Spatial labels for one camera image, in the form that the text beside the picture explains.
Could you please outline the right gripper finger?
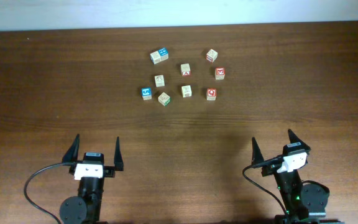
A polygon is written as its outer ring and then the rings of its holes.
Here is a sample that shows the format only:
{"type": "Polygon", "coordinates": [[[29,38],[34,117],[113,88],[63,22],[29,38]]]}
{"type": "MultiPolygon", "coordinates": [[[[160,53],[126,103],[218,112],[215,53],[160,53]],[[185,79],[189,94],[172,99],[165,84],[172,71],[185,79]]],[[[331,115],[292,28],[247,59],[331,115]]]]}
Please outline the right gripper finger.
{"type": "Polygon", "coordinates": [[[261,153],[260,147],[255,139],[255,137],[252,138],[252,160],[251,165],[256,166],[257,164],[260,164],[264,161],[264,157],[261,153]]]}
{"type": "Polygon", "coordinates": [[[291,146],[305,146],[306,144],[291,130],[288,129],[288,138],[291,146]]]}

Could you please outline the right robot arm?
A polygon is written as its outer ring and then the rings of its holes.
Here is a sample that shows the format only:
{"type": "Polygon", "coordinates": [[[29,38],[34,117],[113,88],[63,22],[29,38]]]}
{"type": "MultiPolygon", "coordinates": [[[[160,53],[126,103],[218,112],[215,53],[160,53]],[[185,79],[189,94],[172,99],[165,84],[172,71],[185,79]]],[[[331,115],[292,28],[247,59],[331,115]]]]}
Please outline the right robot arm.
{"type": "Polygon", "coordinates": [[[261,168],[262,176],[273,175],[282,197],[278,201],[283,215],[276,215],[275,223],[319,223],[326,216],[329,189],[312,180],[301,180],[298,169],[307,165],[311,148],[292,130],[288,130],[289,144],[280,155],[265,160],[255,138],[252,138],[250,167],[261,168]]]}

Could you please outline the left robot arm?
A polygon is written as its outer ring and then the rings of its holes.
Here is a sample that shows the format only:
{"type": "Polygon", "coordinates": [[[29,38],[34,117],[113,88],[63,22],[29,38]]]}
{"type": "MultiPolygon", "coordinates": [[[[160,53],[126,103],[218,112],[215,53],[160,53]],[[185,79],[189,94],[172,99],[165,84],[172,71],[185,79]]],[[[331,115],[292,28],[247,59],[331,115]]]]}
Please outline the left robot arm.
{"type": "Polygon", "coordinates": [[[59,215],[64,223],[100,223],[104,180],[124,170],[120,142],[116,139],[113,166],[104,164],[104,154],[100,152],[86,152],[79,160],[79,144],[80,136],[76,135],[62,158],[63,165],[69,167],[69,173],[79,182],[78,194],[62,202],[59,215]]]}

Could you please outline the wooden block red A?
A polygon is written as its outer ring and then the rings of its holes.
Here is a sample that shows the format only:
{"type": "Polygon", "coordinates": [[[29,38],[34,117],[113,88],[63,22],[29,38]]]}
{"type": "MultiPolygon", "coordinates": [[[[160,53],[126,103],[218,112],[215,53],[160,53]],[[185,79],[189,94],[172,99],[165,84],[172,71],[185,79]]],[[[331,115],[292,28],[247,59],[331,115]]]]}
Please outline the wooden block red A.
{"type": "Polygon", "coordinates": [[[184,63],[180,65],[181,75],[188,76],[191,75],[191,68],[189,63],[184,63]]]}

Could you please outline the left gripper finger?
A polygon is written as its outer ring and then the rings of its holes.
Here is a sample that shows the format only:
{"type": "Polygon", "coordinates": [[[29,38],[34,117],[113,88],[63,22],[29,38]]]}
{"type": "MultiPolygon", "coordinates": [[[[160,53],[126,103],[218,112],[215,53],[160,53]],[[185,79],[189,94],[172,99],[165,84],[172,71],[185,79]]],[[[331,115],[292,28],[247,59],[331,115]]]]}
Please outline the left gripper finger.
{"type": "Polygon", "coordinates": [[[124,170],[124,162],[122,159],[119,137],[116,139],[116,147],[114,150],[114,167],[116,171],[124,170]]]}
{"type": "Polygon", "coordinates": [[[62,163],[76,162],[78,160],[78,151],[80,144],[80,135],[77,134],[72,145],[69,147],[65,155],[62,157],[62,163]]]}

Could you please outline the red E wooden block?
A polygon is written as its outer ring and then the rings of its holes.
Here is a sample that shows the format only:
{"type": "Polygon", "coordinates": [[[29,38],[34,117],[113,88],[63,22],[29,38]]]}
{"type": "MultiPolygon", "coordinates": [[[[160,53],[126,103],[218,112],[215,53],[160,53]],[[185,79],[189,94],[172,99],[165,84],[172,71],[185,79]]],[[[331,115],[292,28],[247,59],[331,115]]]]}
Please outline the red E wooden block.
{"type": "Polygon", "coordinates": [[[226,75],[226,70],[223,67],[217,67],[215,69],[215,79],[216,80],[223,80],[226,75]]]}

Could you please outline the red Q wooden block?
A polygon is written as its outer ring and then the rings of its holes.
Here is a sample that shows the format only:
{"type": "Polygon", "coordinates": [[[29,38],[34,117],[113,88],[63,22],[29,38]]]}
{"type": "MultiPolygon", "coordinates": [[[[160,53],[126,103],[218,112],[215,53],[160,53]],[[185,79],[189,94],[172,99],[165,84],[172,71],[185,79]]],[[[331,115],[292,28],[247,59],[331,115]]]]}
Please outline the red Q wooden block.
{"type": "Polygon", "coordinates": [[[206,92],[206,99],[208,101],[214,101],[217,97],[217,89],[215,88],[208,88],[206,92]]]}

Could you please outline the wooden block yellow side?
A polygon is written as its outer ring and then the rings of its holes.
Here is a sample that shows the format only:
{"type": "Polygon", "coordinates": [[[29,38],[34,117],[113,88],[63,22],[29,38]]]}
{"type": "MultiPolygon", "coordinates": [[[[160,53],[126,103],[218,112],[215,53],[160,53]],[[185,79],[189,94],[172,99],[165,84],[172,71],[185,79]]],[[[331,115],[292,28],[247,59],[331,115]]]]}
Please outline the wooden block yellow side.
{"type": "Polygon", "coordinates": [[[182,97],[187,98],[192,96],[192,90],[190,85],[185,85],[181,87],[182,97]]]}

